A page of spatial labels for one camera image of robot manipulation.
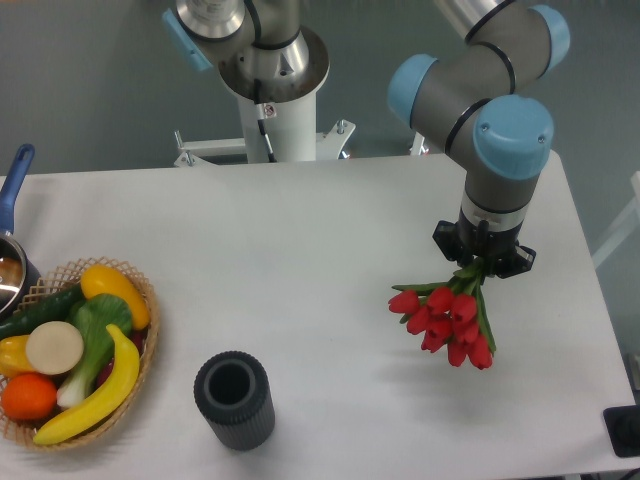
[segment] wicker basket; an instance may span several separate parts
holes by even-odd
[[[64,267],[58,267],[53,272],[49,272],[46,277],[40,278],[37,285],[31,287],[31,290],[18,306],[18,310],[38,302],[41,298],[50,295],[51,293],[62,290],[74,283],[80,281],[80,276],[88,267],[95,264],[108,265],[122,272],[138,289],[138,291],[144,297],[151,320],[147,331],[147,337],[144,344],[144,350],[142,357],[140,358],[140,374],[136,381],[133,390],[125,401],[120,405],[109,417],[99,423],[91,430],[73,437],[65,442],[51,446],[40,446],[33,443],[33,437],[43,422],[14,422],[9,419],[0,406],[0,430],[2,431],[4,438],[14,441],[15,443],[24,446],[31,450],[40,451],[59,451],[67,450],[74,447],[86,445],[95,440],[107,430],[113,427],[118,422],[124,413],[129,409],[131,402],[138,394],[142,383],[151,366],[153,354],[155,352],[156,344],[158,342],[158,328],[159,328],[159,309],[158,303],[155,297],[153,286],[149,283],[149,280],[139,272],[135,267],[131,266],[128,262],[121,262],[118,260],[110,260],[108,258],[99,258],[88,260],[78,260],[76,262],[69,262]],[[0,395],[4,391],[7,385],[8,379],[0,375]]]

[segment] flower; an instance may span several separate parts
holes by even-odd
[[[451,309],[454,295],[453,291],[449,287],[436,288],[427,300],[427,307],[429,313],[432,315],[439,315],[441,313],[448,312]]]
[[[413,290],[405,290],[389,300],[389,310],[393,313],[413,315],[420,308],[420,299]]]
[[[446,342],[445,338],[431,337],[429,335],[425,335],[420,348],[422,350],[429,350],[431,353],[436,353],[438,350],[440,350],[444,346],[445,342]]]
[[[422,306],[418,308],[418,311],[411,315],[407,322],[407,332],[411,335],[418,335],[427,329],[429,323],[429,310],[427,307]]]
[[[478,313],[476,299],[466,293],[457,295],[451,305],[451,318],[454,322],[466,323],[473,320]]]
[[[453,333],[453,325],[448,317],[442,320],[436,320],[434,318],[427,324],[426,335],[433,338],[439,338],[446,340]]]
[[[467,358],[467,349],[464,345],[453,339],[447,344],[449,363],[454,367],[459,367]]]
[[[480,331],[480,325],[477,321],[471,322],[453,322],[453,334],[456,336],[456,340],[463,345],[471,345],[478,338],[478,332]]]
[[[467,347],[467,351],[469,353],[469,360],[474,367],[484,370],[493,365],[493,356],[491,355],[489,343],[484,335],[478,335],[476,341]]]

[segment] yellow pepper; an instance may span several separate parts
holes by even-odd
[[[101,293],[109,293],[127,302],[134,330],[143,330],[149,325],[149,310],[144,298],[133,283],[115,268],[92,265],[80,277],[80,287],[87,300]]]
[[[118,408],[133,390],[140,372],[138,348],[115,325],[107,325],[115,346],[109,378],[82,403],[56,415],[33,437],[36,445],[55,445],[88,430]]]
[[[29,335],[19,335],[0,341],[0,374],[13,378],[35,371],[26,354],[28,339]]]

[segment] banana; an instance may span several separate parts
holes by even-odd
[[[107,325],[107,331],[115,345],[111,375],[82,403],[45,423],[33,437],[36,445],[55,445],[90,429],[118,408],[131,393],[140,373],[138,349],[116,325]]]

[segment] blue joint cap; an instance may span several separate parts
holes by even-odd
[[[406,60],[389,83],[387,104],[400,120],[411,126],[411,112],[425,75],[438,59],[420,54]]]
[[[171,10],[167,10],[162,14],[162,21],[169,32],[169,36],[177,47],[180,54],[196,71],[203,72],[213,68],[211,62],[207,60],[200,49],[193,43],[187,32],[184,31],[178,19],[173,15]]]
[[[527,180],[549,160],[553,132],[551,114],[540,102],[505,95],[480,111],[473,144],[490,170],[509,180]]]
[[[564,17],[558,11],[546,5],[536,5],[531,7],[531,10],[535,10],[542,15],[549,29],[549,36],[551,37],[551,58],[549,59],[549,66],[547,67],[548,72],[567,56],[569,46],[571,45],[569,25],[567,25]]]

